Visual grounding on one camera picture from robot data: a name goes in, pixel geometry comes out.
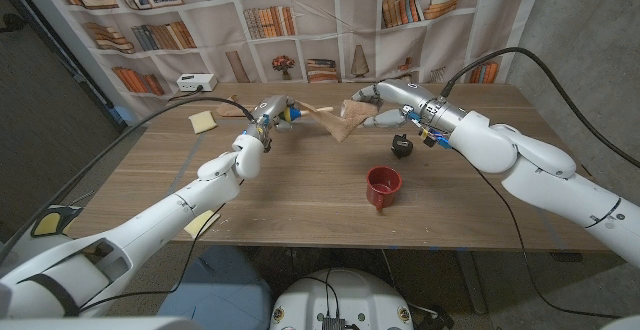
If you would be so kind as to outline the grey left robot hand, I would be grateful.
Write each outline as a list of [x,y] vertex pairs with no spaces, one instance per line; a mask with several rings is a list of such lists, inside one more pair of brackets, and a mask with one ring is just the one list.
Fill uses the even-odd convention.
[[280,115],[295,105],[295,100],[287,95],[273,95],[262,100],[252,111],[246,134],[260,140],[264,146],[270,142],[270,131],[290,131],[291,121],[284,120]]

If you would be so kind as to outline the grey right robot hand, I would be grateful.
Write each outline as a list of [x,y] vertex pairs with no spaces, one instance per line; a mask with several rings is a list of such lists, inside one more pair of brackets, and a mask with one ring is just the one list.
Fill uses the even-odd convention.
[[443,97],[436,97],[420,85],[399,79],[384,80],[369,85],[354,93],[351,99],[356,102],[373,104],[378,109],[381,109],[385,103],[398,106],[397,109],[391,109],[367,118],[363,123],[366,128],[403,126],[409,120],[409,116],[402,111],[405,106],[410,106],[412,112],[419,116],[419,123],[440,131],[451,133],[455,129],[455,122],[458,121],[457,117],[454,120],[445,118],[446,100]]

